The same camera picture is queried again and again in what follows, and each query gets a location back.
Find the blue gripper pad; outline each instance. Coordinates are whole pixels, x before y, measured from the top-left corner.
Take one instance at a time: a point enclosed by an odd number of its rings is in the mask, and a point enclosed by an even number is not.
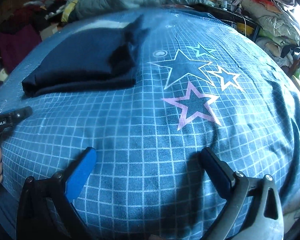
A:
[[[88,147],[85,151],[87,153],[66,181],[66,197],[69,202],[79,196],[97,161],[97,152],[94,148]]]

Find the bed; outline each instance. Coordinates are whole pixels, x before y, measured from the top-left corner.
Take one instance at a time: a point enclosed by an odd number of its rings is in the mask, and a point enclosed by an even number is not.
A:
[[[66,38],[141,15],[149,35],[134,87],[24,96],[21,81]],[[74,206],[98,238],[200,239],[225,204],[198,163],[207,146],[249,177],[271,174],[282,205],[300,188],[298,89],[262,49],[206,13],[142,8],[66,26],[0,87],[0,112],[25,106],[33,114],[1,142],[0,223],[12,238],[26,177],[50,177],[86,147],[98,159]]]

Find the pink star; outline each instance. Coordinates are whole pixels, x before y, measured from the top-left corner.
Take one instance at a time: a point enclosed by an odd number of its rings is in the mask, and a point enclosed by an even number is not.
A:
[[[210,98],[203,106],[208,110],[210,115],[203,114],[199,111],[196,111],[193,115],[189,116],[187,118],[187,112],[188,112],[188,106],[185,106],[181,103],[178,103],[177,101],[180,100],[189,100],[190,99],[190,93],[191,90],[194,92],[194,94],[198,98]],[[211,109],[211,104],[216,101],[219,98],[219,96],[215,96],[212,94],[201,94],[196,87],[189,81],[188,86],[187,86],[187,91],[186,95],[184,97],[179,97],[179,98],[163,98],[162,100],[166,101],[167,103],[174,105],[176,107],[179,107],[182,109],[180,119],[179,119],[179,125],[178,125],[178,130],[180,130],[182,127],[184,127],[186,124],[192,122],[196,117],[201,117],[203,119],[206,119],[211,122],[215,122],[218,125],[221,125],[219,119],[216,117],[215,113]]]

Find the black table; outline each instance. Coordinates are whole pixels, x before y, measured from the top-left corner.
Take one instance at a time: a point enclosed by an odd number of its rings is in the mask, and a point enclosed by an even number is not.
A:
[[[242,14],[238,14],[229,10],[225,11],[221,8],[212,7],[202,3],[192,5],[191,7],[197,11],[209,13],[219,20],[238,22],[252,27],[254,31],[248,38],[251,39],[253,42],[256,42],[261,27],[253,19]]]

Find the metal bolt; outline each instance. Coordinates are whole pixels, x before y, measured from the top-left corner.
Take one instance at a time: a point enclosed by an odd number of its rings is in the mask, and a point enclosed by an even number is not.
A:
[[[235,171],[234,174],[239,177],[242,178],[244,176],[244,174],[242,173],[242,171]]]
[[[32,177],[32,176],[29,176],[28,178],[26,178],[26,183],[30,183],[30,182],[32,182],[32,181],[33,181],[33,179],[34,179],[34,177]]]
[[[269,174],[266,175],[266,179],[269,180],[269,181],[273,180],[272,176],[269,175]]]
[[[54,177],[60,179],[62,177],[62,172],[58,171],[54,174]]]

